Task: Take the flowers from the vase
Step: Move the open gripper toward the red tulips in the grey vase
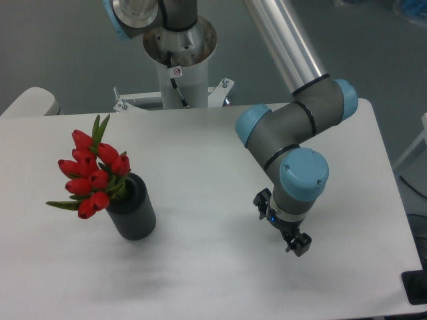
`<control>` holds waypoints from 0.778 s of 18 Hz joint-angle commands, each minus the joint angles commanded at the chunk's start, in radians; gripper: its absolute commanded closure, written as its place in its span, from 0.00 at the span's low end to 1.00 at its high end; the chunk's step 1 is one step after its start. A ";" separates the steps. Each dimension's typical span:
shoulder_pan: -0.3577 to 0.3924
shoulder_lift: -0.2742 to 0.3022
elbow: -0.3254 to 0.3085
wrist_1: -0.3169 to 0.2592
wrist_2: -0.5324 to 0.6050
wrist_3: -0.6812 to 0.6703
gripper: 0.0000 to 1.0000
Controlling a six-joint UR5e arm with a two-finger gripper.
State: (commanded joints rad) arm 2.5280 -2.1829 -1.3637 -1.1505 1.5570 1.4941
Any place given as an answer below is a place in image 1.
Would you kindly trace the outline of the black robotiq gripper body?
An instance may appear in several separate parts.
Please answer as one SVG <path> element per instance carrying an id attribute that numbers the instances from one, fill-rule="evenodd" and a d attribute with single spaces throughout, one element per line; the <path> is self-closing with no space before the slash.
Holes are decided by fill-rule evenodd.
<path id="1" fill-rule="evenodd" d="M 280 208 L 273 207 L 268 210 L 268 220 L 285 235 L 285 238 L 295 238 L 300 230 L 303 215 L 286 213 Z"/>

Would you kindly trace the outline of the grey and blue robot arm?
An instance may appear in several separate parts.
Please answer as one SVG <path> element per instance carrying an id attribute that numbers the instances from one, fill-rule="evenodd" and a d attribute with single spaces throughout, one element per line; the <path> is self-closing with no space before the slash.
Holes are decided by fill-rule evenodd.
<path id="1" fill-rule="evenodd" d="M 329 176 L 324 157 L 302 143 L 340 124 L 358 108 L 358 95 L 345 80 L 333 80 L 318 61 L 288 1 L 246 1 L 293 101 L 272 111 L 264 104 L 244 111 L 235 130 L 272 181 L 254 198 L 261 219 L 282 234 L 288 251 L 303 255 L 311 237 L 300 224 L 323 192 Z M 196 1 L 105 1 L 121 39 L 142 37 L 155 62 L 164 109 L 208 107 L 207 60 L 217 35 L 197 12 Z"/>

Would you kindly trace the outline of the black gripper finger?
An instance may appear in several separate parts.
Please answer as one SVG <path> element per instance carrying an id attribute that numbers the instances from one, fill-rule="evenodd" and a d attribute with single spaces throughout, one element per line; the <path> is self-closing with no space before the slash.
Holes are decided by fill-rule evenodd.
<path id="1" fill-rule="evenodd" d="M 312 243 L 312 238 L 308 234 L 300 233 L 298 230 L 295 233 L 282 231 L 281 234 L 287 243 L 286 252 L 293 251 L 297 257 L 306 253 Z"/>
<path id="2" fill-rule="evenodd" d="M 253 200 L 253 204 L 258 208 L 258 212 L 260 214 L 259 220 L 269 219 L 270 217 L 270 199 L 271 199 L 271 191 L 268 188 L 261 190 L 256 194 Z"/>

